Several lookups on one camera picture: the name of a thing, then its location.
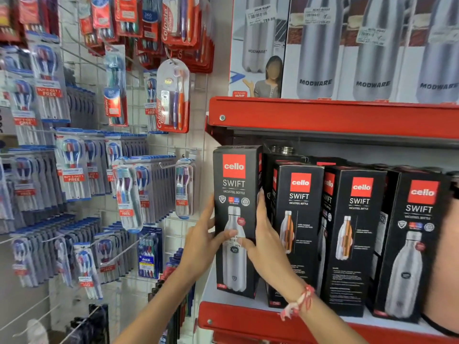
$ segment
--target red thread bracelet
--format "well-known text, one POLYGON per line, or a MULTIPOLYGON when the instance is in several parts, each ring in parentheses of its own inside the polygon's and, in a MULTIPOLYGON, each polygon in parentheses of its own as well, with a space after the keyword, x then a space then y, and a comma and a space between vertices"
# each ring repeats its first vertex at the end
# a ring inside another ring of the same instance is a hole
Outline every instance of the red thread bracelet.
POLYGON ((314 294, 314 287, 307 285, 304 288, 303 293, 296 302, 289 303, 283 311, 280 312, 280 318, 282 321, 285 321, 285 318, 291 318, 291 315, 298 315, 300 313, 301 307, 304 305, 308 311, 312 304, 312 297, 314 294))

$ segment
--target hand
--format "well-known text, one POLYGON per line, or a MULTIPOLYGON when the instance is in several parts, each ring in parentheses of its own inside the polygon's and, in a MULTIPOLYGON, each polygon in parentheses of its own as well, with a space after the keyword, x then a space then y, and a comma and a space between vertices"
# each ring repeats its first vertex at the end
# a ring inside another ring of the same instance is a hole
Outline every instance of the hand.
POLYGON ((246 238, 240 237, 238 242, 247 250, 247 256, 260 276, 287 302, 296 301, 304 290, 305 282, 291 268, 279 234, 269 223, 263 190, 258 194, 255 237, 256 246, 246 238))
POLYGON ((242 82, 244 82, 244 84, 249 87, 250 90, 253 90, 253 82, 252 81, 248 81, 247 79, 243 79, 242 82))
POLYGON ((236 236, 237 230, 225 230, 216 237, 208 230, 215 226, 215 219, 210 218, 213 212, 213 194, 209 197, 206 208, 199 217, 198 223, 191 227, 185 238, 185 247, 179 268, 196 281, 212 264, 220 245, 236 236))

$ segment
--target red metal shelf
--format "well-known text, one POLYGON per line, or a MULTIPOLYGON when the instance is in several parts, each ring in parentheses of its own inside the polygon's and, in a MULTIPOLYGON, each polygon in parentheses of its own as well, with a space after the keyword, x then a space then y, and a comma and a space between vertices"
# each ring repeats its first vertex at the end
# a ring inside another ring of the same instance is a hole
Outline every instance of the red metal shelf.
MULTIPOLYGON (((315 343, 299 318, 282 322, 280 310, 268 307, 266 287, 260 280, 254 300, 217 290, 215 265, 212 266, 199 305, 198 325, 218 333, 221 343, 245 343, 238 338, 267 339, 288 344, 315 343)), ((371 316, 343 317, 370 344, 459 344, 445 337, 424 321, 419 324, 386 320, 371 316)))
POLYGON ((213 97, 211 126, 459 139, 455 105, 213 97))

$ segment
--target steel bottle image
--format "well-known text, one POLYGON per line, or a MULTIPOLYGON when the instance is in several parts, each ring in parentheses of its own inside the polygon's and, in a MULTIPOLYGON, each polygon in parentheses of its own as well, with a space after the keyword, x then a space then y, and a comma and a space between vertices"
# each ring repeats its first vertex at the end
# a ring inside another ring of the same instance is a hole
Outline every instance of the steel bottle image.
POLYGON ((421 238, 421 232, 409 231, 405 246, 395 258, 386 297, 387 315, 404 319, 413 313, 422 272, 422 255, 416 249, 421 238))
POLYGON ((322 278, 324 276, 324 267, 325 267, 325 254, 327 252, 327 247, 325 245, 326 239, 326 228, 327 228, 327 219, 322 218, 320 225, 320 230, 318 232, 318 277, 317 277, 317 295, 320 296, 320 289, 322 288, 322 278))
POLYGON ((416 98, 420 103, 459 99, 459 0, 435 0, 416 98))
POLYGON ((335 85, 343 13, 343 0, 307 1, 296 83, 296 93, 300 99, 331 98, 335 85))
POLYGON ((258 17, 263 13, 251 12, 255 7, 270 5, 277 8, 277 0, 247 0, 244 26, 242 67, 247 72, 265 72, 266 63, 273 56, 276 19, 249 25, 247 17, 258 17))
POLYGON ((237 229, 237 235, 223 243, 223 284, 228 289, 242 292, 247 287, 247 250, 240 246, 237 238, 246 237, 237 219, 240 217, 240 208, 228 206, 228 222, 225 230, 237 229))
POLYGON ((337 260, 347 260, 349 258, 352 243, 351 217, 344 216, 344 222, 338 232, 338 244, 335 254, 337 260))
POLYGON ((388 100, 404 24, 404 0, 369 0, 357 35, 359 53, 353 96, 357 101, 388 100))
POLYGON ((289 254, 292 250, 295 233, 293 230, 293 221, 291 220, 291 211, 285 212, 284 220, 280 225, 280 241, 285 248, 285 253, 289 254))

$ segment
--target modware bottle box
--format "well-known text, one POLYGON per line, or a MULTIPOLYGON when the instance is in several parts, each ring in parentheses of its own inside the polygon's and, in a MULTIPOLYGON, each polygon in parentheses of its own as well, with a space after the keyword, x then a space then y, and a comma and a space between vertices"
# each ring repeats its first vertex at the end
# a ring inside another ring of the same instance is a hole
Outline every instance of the modware bottle box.
POLYGON ((397 101, 459 100, 459 0, 417 0, 397 101))
POLYGON ((282 98, 336 99, 349 0, 291 0, 282 98))
POLYGON ((237 238, 255 243, 261 157, 261 146, 220 146, 213 152, 215 234, 238 231, 217 251, 217 289, 249 298, 255 298, 258 276, 237 238))
POLYGON ((234 0, 229 96, 280 98, 290 0, 234 0))
POLYGON ((419 169, 387 172, 370 275, 373 315, 417 323, 421 316, 450 178, 419 169))
POLYGON ((413 3, 350 0, 338 100, 396 100, 413 3))
MULTIPOLYGON (((279 234, 292 269, 315 288, 324 167, 300 162, 276 163, 274 178, 271 224, 279 234)), ((269 285, 268 305, 275 308, 287 306, 284 298, 269 285)))
POLYGON ((386 172, 326 167, 317 292, 338 315, 362 317, 386 172))

